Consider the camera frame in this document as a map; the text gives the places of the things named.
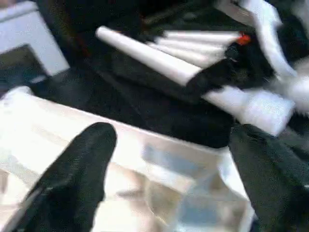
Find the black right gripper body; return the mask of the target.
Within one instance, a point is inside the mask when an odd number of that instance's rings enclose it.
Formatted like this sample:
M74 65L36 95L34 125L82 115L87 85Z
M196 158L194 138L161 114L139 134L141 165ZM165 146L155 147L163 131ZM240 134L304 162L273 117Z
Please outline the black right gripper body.
M262 86L273 77L273 69L259 45L232 43L225 51L234 86Z

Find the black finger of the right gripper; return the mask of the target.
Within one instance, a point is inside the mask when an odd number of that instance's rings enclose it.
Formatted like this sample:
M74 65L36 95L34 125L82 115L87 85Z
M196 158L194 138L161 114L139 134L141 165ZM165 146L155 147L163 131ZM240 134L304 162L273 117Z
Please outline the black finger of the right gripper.
M195 74L187 83L187 93L200 97L210 91L217 91L232 83L232 71L229 60L220 60Z

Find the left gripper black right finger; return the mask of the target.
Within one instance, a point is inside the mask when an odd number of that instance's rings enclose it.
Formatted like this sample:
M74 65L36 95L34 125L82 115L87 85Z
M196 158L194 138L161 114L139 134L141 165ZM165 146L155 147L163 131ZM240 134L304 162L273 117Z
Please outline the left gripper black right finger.
M229 148L265 232L309 230L309 142L292 130L270 135L236 124Z

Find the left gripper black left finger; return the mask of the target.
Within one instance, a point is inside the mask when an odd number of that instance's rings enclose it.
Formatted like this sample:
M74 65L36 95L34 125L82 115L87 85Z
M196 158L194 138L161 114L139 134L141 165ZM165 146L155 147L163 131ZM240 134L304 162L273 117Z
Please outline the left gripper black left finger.
M101 122L75 136L28 194L16 230L91 231L116 141L114 127Z

